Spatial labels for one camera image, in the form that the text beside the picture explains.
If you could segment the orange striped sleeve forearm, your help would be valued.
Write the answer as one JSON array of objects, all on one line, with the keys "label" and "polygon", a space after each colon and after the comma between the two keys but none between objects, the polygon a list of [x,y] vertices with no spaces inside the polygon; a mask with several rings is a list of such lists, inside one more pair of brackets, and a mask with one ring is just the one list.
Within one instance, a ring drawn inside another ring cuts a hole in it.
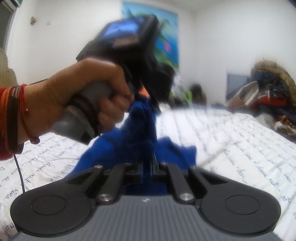
[{"label": "orange striped sleeve forearm", "polygon": [[26,85],[1,88],[1,161],[23,151],[18,141],[20,94]]}]

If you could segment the left hand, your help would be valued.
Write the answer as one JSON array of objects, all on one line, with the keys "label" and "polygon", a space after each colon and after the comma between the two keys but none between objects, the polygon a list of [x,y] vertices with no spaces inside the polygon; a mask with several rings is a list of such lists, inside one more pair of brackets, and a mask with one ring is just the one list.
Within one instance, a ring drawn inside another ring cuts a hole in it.
[{"label": "left hand", "polygon": [[25,104],[29,114],[18,117],[18,143],[49,132],[63,113],[71,97],[90,83],[107,81],[115,91],[112,99],[99,102],[99,130],[107,133],[122,121],[133,101],[121,66],[94,58],[86,58],[39,83],[25,87]]}]

